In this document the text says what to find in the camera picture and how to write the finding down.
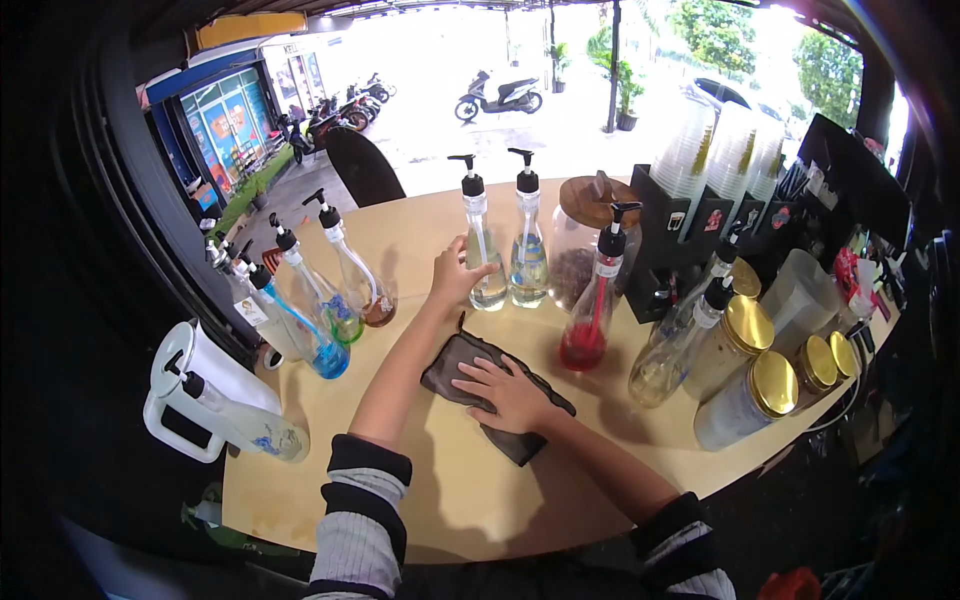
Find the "flower pot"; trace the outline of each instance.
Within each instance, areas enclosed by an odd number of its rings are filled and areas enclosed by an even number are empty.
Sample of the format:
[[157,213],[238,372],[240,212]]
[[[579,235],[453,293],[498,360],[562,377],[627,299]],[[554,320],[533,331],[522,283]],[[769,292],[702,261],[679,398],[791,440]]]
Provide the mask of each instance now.
[[616,115],[616,128],[622,132],[632,132],[636,127],[636,117],[623,112]]
[[257,210],[263,210],[264,206],[267,205],[267,195],[266,194],[257,194],[253,197],[250,204],[253,204],[253,208]]

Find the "glass jar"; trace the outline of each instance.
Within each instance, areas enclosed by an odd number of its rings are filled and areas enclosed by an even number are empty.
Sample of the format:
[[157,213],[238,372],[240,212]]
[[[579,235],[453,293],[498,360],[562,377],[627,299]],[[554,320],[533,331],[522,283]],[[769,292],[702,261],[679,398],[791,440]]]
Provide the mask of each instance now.
[[797,408],[793,415],[799,415],[806,408],[813,406],[817,400],[833,387],[837,381],[837,366],[830,353],[829,344],[821,337],[811,335],[797,348],[797,353],[790,361],[793,370],[800,382],[800,395],[797,398]]
[[837,381],[844,381],[856,376],[856,352],[853,344],[839,331],[830,333],[828,338],[830,355],[837,366]]
[[739,256],[733,260],[730,270],[733,276],[733,292],[738,296],[746,296],[756,300],[760,297],[760,278],[750,263]]
[[777,352],[763,352],[697,411],[697,441],[716,452],[746,438],[790,414],[797,405],[797,388],[789,361]]
[[752,298],[734,296],[720,319],[700,346],[684,385],[693,397],[709,398],[723,387],[728,377],[774,342],[774,326],[763,308]]
[[[596,177],[575,177],[564,181],[560,203],[553,211],[553,237],[547,259],[547,294],[566,312],[573,310],[593,276],[593,258],[600,230],[613,221],[614,202],[635,202],[630,186],[611,180],[603,172]],[[640,248],[640,211],[625,213],[621,230],[627,235],[623,267],[613,283],[619,297],[627,286],[636,253]]]

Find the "potted plant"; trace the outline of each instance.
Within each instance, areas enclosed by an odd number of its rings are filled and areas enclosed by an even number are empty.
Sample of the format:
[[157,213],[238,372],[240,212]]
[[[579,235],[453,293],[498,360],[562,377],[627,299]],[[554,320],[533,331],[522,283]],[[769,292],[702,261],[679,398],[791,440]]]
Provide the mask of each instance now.
[[636,82],[642,75],[634,75],[630,65],[622,60],[617,69],[617,91],[620,93],[620,111],[616,115],[616,128],[631,132],[636,126],[636,115],[633,111],[634,98],[641,96],[645,91],[643,86]]
[[562,41],[553,47],[553,60],[556,62],[557,76],[553,82],[553,93],[562,94],[566,89],[564,81],[564,71],[570,66],[570,53],[566,47],[566,42]]
[[256,180],[256,194],[253,195],[253,208],[257,210],[262,210],[264,206],[267,205],[267,195],[264,193],[267,191],[267,186],[264,184],[263,180],[257,178]]

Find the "gray knit sleeve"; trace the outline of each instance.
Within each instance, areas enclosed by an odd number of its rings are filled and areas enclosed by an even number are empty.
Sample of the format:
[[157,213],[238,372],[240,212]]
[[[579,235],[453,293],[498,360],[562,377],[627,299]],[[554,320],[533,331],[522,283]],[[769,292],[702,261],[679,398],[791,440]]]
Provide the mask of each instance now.
[[406,457],[351,436],[334,438],[306,598],[393,598],[406,554],[397,505],[411,474]]

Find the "plastic jug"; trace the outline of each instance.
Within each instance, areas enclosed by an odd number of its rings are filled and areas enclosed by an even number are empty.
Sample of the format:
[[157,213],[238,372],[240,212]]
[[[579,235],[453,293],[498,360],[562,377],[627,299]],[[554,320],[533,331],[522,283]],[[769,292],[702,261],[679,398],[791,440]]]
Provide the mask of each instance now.
[[[143,422],[147,430],[158,440],[202,463],[217,460],[224,442],[248,452],[260,451],[262,448],[238,434],[225,414],[204,407],[183,391],[179,376],[166,369],[175,358],[173,364],[178,370],[196,372],[213,383],[225,397],[280,415],[280,400],[270,386],[206,337],[194,319],[176,324],[156,349],[150,369],[151,389],[143,405]],[[206,447],[189,442],[160,422],[167,406],[211,433]]]
[[833,280],[810,254],[794,249],[760,301],[774,324],[771,350],[793,356],[808,337],[840,310]]

